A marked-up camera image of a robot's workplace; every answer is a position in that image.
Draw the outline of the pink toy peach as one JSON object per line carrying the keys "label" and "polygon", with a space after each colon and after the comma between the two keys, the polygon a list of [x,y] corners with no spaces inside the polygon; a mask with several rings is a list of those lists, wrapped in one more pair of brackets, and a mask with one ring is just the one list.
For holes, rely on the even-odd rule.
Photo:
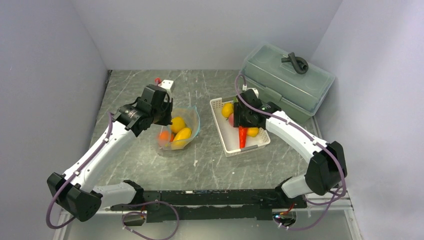
{"label": "pink toy peach", "polygon": [[227,120],[228,120],[229,125],[231,127],[234,127],[234,114],[233,113],[229,115]]}

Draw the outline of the orange toy carrot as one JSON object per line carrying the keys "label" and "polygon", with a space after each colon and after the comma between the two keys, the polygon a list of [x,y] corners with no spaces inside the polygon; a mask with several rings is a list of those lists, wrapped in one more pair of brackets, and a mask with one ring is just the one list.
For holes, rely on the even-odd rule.
{"label": "orange toy carrot", "polygon": [[246,147],[246,141],[247,141],[247,133],[248,128],[247,127],[238,127],[238,137],[239,137],[239,148],[243,149]]}

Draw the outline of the yellow toy fruit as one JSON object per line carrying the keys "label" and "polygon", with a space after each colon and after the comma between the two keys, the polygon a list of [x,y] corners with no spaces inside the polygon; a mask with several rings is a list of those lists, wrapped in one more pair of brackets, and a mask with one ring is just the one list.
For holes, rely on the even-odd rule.
{"label": "yellow toy fruit", "polygon": [[246,135],[252,138],[255,138],[258,134],[259,134],[258,127],[249,127],[246,132]]}

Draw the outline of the white perforated plastic basket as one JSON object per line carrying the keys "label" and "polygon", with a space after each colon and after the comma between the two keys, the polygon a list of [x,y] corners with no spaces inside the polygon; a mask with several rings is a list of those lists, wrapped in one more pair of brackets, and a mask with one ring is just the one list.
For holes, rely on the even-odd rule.
{"label": "white perforated plastic basket", "polygon": [[271,139],[267,131],[259,129],[255,137],[247,136],[244,148],[239,145],[239,130],[230,126],[228,120],[222,115],[222,108],[226,103],[233,103],[232,97],[214,98],[209,101],[212,116],[226,157],[233,157],[259,149],[270,144]]}

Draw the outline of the yellow toy apple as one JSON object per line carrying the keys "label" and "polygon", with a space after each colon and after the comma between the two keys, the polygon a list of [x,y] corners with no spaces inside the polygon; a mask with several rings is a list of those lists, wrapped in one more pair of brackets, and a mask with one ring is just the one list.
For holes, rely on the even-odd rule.
{"label": "yellow toy apple", "polygon": [[172,118],[171,125],[170,125],[170,130],[172,131],[172,133],[177,134],[179,131],[181,131],[185,127],[186,127],[186,123],[181,116],[176,116]]}

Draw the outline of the orange toy tangerine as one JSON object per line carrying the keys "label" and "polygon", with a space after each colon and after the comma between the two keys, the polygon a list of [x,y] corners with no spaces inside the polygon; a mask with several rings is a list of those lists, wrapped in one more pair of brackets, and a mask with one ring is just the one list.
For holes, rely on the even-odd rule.
{"label": "orange toy tangerine", "polygon": [[161,131],[157,136],[157,142],[160,146],[166,146],[174,140],[174,134],[171,131]]}

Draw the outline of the clear zip top bag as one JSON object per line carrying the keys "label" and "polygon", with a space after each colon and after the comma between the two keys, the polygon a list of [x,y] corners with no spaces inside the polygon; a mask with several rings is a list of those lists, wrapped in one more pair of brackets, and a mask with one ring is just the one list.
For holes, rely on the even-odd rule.
{"label": "clear zip top bag", "polygon": [[196,106],[177,107],[171,112],[171,125],[163,126],[156,137],[162,150],[184,149],[200,131],[200,116]]}

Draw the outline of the yellow toy mango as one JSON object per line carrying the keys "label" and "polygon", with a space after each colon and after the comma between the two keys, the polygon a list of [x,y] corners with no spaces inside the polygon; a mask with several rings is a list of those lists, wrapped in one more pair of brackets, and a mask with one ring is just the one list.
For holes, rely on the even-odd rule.
{"label": "yellow toy mango", "polygon": [[191,138],[191,135],[192,130],[189,127],[185,127],[175,135],[172,141],[173,146],[176,148],[184,147],[188,143],[188,140]]}

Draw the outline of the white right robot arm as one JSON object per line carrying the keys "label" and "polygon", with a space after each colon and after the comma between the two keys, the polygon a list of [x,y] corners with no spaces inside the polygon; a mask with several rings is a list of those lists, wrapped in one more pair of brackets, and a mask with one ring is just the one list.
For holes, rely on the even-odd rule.
{"label": "white right robot arm", "polygon": [[289,207],[295,197],[306,194],[323,196],[337,184],[342,184],[341,198],[346,193],[346,161],[343,147],[337,141],[329,143],[293,121],[273,102],[263,103],[253,89],[237,93],[234,122],[243,127],[258,127],[289,144],[306,161],[303,175],[284,180],[275,194],[276,203]]}

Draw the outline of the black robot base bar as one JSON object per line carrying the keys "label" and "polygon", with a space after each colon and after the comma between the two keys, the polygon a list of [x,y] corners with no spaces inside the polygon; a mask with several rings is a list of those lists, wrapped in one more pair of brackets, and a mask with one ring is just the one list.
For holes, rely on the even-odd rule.
{"label": "black robot base bar", "polygon": [[279,188],[223,190],[144,190],[111,211],[146,211],[148,223],[180,220],[256,219],[269,221],[279,210],[305,209],[302,196],[288,198]]}

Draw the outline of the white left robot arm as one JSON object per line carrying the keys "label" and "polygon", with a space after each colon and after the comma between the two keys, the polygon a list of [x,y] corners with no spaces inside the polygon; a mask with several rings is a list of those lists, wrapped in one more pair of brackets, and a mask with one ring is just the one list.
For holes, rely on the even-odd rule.
{"label": "white left robot arm", "polygon": [[64,173],[54,172],[48,177],[52,202],[81,222],[106,207],[126,205],[131,210],[139,209],[145,200],[144,189],[134,181],[106,186],[98,186],[97,182],[117,153],[141,132],[151,125],[171,124],[174,88],[172,80],[149,84],[134,102],[109,114],[108,127],[83,157]]}

